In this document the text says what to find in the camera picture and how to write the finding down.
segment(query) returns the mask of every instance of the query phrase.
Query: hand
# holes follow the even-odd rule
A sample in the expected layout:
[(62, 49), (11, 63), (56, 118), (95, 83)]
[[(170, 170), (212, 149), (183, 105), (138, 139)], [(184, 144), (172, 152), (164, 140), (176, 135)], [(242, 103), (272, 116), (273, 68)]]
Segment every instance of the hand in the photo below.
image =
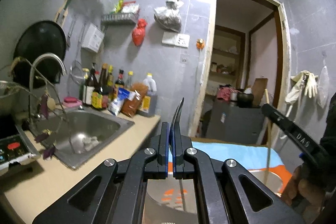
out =
[(292, 178), (289, 180), (288, 184), (283, 190), (281, 195), (281, 200), (283, 200), (287, 205), (292, 205), (292, 200), (296, 197), (298, 192), (306, 198), (310, 204), (316, 208), (320, 208), (325, 196), (325, 191), (320, 187), (311, 184), (306, 179), (300, 179), (301, 166), (298, 166)]

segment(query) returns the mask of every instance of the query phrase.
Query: pink cloth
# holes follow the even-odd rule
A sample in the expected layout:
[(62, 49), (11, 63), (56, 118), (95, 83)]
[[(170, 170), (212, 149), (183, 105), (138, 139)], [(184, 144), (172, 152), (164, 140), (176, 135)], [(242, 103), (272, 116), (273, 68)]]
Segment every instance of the pink cloth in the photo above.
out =
[(229, 102), (231, 92), (239, 92), (239, 91), (234, 89), (234, 88), (229, 88), (227, 86), (223, 86), (217, 92), (217, 99), (223, 99), (223, 100)]

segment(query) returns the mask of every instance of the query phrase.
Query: black pot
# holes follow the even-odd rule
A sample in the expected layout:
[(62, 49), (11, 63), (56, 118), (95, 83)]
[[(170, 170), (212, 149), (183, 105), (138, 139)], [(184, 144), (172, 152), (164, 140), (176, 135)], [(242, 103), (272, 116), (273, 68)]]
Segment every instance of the black pot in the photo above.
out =
[(239, 107), (252, 107), (253, 100), (254, 100), (253, 94), (246, 94), (246, 93), (237, 94), (237, 104)]

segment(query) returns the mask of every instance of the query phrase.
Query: shelf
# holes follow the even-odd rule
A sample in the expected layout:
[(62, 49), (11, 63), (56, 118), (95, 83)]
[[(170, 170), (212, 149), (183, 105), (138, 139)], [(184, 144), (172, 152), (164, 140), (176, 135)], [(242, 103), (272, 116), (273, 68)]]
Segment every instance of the shelf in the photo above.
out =
[(212, 49), (212, 54), (218, 54), (218, 55), (222, 55), (222, 56), (226, 56), (226, 57), (230, 57), (230, 58), (239, 58), (239, 54), (233, 54), (231, 52), (221, 51), (221, 50), (218, 50), (216, 48)]
[(222, 77), (229, 78), (229, 79), (236, 79), (235, 75), (225, 75), (220, 72), (214, 72), (214, 71), (209, 71), (209, 75), (222, 76)]

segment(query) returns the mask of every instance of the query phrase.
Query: stainless steel sink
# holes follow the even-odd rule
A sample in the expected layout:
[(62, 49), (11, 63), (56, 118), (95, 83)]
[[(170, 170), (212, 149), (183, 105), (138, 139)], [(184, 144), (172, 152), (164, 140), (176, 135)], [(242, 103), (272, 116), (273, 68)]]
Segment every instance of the stainless steel sink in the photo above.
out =
[(134, 124), (88, 107), (68, 108), (65, 111), (70, 121), (71, 138), (68, 124), (66, 122), (60, 124), (59, 117), (54, 114), (50, 114), (48, 120), (44, 118), (38, 120), (31, 128), (31, 132), (34, 136), (44, 129), (56, 132), (60, 124), (58, 133), (51, 134), (42, 144), (49, 147), (56, 141), (56, 158), (71, 169), (80, 167)]

